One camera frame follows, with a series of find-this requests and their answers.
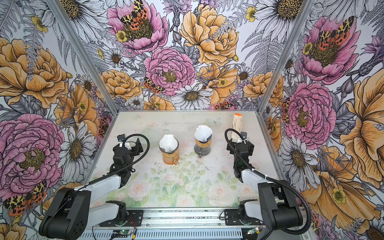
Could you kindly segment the blue glass dripper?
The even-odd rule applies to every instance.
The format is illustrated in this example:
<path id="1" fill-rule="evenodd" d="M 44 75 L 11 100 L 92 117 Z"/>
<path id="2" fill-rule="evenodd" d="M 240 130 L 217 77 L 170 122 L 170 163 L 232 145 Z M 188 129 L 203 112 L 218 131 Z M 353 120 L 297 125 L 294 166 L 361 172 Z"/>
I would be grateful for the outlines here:
<path id="1" fill-rule="evenodd" d="M 206 144 L 212 139 L 212 133 L 202 134 L 196 132 L 195 139 L 202 144 Z"/>

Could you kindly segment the coffee filter pack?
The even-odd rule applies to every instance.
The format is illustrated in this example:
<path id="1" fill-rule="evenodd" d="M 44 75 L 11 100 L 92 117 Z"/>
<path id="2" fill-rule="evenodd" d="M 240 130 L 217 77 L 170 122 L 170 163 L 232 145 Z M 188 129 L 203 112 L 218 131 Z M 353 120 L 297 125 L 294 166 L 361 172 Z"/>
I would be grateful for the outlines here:
<path id="1" fill-rule="evenodd" d="M 241 114 L 238 114 L 238 113 L 235 113 L 234 114 L 234 118 L 233 118 L 233 126 L 232 128 L 234 130 L 236 130 L 238 133 L 240 133 L 242 131 L 242 116 Z M 239 139 L 241 139 L 241 137 L 232 131 L 231 133 L 231 138 L 232 138 L 232 141 L 237 143 Z"/>

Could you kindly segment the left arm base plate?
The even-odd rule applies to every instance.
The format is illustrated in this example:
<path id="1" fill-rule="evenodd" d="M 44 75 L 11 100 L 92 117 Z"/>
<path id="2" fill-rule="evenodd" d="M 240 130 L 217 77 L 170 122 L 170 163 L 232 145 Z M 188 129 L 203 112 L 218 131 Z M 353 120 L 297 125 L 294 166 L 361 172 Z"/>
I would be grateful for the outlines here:
<path id="1" fill-rule="evenodd" d="M 120 211 L 113 220 L 100 223 L 100 227 L 140 227 L 143 220 L 143 210 Z"/>

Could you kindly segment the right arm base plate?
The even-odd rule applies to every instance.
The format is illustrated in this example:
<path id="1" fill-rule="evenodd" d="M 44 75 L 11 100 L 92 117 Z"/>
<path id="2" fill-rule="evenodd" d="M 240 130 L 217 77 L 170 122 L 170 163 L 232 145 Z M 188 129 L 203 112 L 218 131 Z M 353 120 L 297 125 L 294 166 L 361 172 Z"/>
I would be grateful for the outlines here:
<path id="1" fill-rule="evenodd" d="M 260 220 L 241 214 L 238 209 L 225 209 L 224 221 L 226 226 L 256 226 L 261 224 Z"/>

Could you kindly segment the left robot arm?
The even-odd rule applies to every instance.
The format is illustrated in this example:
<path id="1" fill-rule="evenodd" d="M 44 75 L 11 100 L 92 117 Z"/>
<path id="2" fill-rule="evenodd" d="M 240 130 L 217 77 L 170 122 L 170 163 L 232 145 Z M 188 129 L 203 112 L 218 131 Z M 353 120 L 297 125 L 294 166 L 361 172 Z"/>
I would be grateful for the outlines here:
<path id="1" fill-rule="evenodd" d="M 124 224 L 128 220 L 126 204 L 120 201 L 108 201 L 93 207 L 99 198 L 124 187 L 132 173 L 133 166 L 141 161 L 150 150 L 150 143 L 143 148 L 140 134 L 134 145 L 120 141 L 113 148 L 114 156 L 110 171 L 76 187 L 60 189 L 39 226 L 39 234 L 49 239 L 76 240 L 85 230 L 102 223 Z"/>

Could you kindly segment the orange glass carafe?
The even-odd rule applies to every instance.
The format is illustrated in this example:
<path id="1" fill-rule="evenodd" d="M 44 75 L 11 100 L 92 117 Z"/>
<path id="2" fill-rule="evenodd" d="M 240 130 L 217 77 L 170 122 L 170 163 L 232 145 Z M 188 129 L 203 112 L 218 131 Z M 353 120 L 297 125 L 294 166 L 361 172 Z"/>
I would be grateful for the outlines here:
<path id="1" fill-rule="evenodd" d="M 163 162 L 168 164 L 168 165 L 178 165 L 178 161 L 179 161 L 179 149 L 176 149 L 172 152 L 169 152 L 169 153 L 166 153 L 166 152 L 162 152 L 162 156 L 163 156 Z"/>

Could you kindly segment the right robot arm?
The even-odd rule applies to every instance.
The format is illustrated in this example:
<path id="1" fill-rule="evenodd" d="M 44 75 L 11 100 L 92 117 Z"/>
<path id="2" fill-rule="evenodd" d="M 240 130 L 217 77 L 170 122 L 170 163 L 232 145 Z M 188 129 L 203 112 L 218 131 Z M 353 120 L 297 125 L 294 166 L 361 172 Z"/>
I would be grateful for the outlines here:
<path id="1" fill-rule="evenodd" d="M 254 146 L 247 141 L 227 144 L 227 150 L 234 156 L 234 174 L 243 184 L 258 192 L 257 200 L 243 200 L 238 206 L 235 220 L 244 225 L 263 223 L 268 230 L 288 230 L 304 223 L 303 214 L 292 190 L 284 181 L 269 180 L 269 177 L 255 170 L 249 163 Z"/>

